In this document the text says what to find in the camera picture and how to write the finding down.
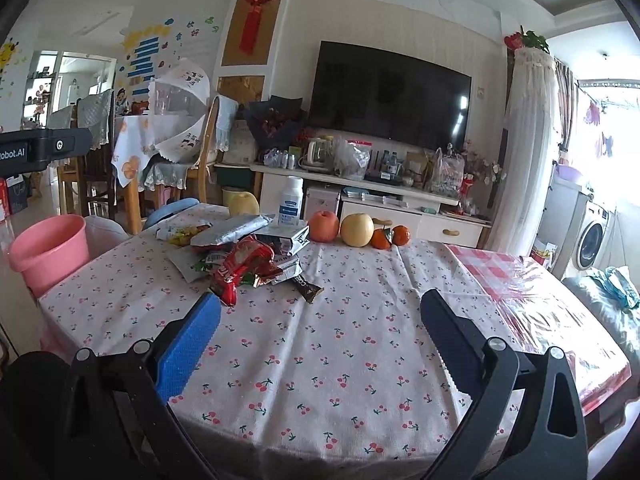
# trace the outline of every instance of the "washing machine door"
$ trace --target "washing machine door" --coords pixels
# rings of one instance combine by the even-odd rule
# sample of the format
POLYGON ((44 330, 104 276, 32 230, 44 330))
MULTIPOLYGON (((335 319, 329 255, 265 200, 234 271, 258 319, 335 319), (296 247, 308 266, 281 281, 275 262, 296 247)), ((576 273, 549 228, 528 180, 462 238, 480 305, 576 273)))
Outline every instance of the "washing machine door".
POLYGON ((600 251, 602 239, 604 237, 604 229, 599 222, 592 222, 582 232, 575 253, 575 266, 579 270, 589 269, 600 251))

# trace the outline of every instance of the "cork board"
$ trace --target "cork board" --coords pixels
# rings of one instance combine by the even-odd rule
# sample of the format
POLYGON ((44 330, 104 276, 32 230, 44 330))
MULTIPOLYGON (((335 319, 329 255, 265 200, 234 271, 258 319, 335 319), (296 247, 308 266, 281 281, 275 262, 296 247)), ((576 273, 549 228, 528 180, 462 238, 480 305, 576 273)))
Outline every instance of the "cork board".
POLYGON ((271 0, 262 6, 260 14, 260 28, 255 41, 254 53, 248 56, 240 50, 240 39, 244 29, 244 21, 251 10, 251 5, 246 0, 236 0, 229 33, 226 36, 225 51, 222 55, 222 66, 236 65, 266 65, 273 39, 273 29, 278 17, 280 0, 271 0))
POLYGON ((232 75, 218 78, 218 93, 245 105, 262 101, 263 75, 232 75))

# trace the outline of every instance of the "television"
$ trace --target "television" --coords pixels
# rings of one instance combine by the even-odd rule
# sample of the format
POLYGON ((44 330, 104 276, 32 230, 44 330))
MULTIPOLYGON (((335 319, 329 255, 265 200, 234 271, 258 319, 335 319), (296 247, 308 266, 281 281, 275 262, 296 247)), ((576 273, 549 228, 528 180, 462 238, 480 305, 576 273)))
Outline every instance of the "television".
POLYGON ((415 57, 323 41, 308 124, 461 151, 471 78, 415 57))

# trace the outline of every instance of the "white cabinet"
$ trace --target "white cabinet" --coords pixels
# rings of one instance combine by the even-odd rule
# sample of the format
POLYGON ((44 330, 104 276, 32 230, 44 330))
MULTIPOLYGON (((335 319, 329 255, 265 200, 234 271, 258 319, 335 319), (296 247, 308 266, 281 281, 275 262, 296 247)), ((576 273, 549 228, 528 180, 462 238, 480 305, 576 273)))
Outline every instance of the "white cabinet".
POLYGON ((482 226, 442 215, 423 215, 416 234, 421 240, 442 242, 463 247, 476 247, 482 226))
POLYGON ((418 232, 420 222, 422 220, 422 215, 418 213, 396 211, 395 209, 386 209, 383 207, 343 201, 340 221, 344 220, 345 216, 354 213, 366 213, 373 219, 391 221, 391 225, 393 226, 403 225, 409 229, 412 236, 417 236, 416 233, 418 232))
POLYGON ((482 232, 480 224, 447 218, 442 215, 426 215, 360 203, 342 202, 340 220, 353 213, 366 213, 374 219, 391 221, 393 226, 406 226, 412 236, 420 240, 464 247, 476 247, 482 232))

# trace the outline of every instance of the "red apple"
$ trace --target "red apple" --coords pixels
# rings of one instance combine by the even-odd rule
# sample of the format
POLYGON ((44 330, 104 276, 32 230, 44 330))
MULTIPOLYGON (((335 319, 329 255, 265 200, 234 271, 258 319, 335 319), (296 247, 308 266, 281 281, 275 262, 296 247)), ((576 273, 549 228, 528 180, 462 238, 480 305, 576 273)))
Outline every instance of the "red apple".
POLYGON ((331 211, 318 211, 309 219, 309 239, 314 242, 333 242, 340 230, 340 221, 331 211))

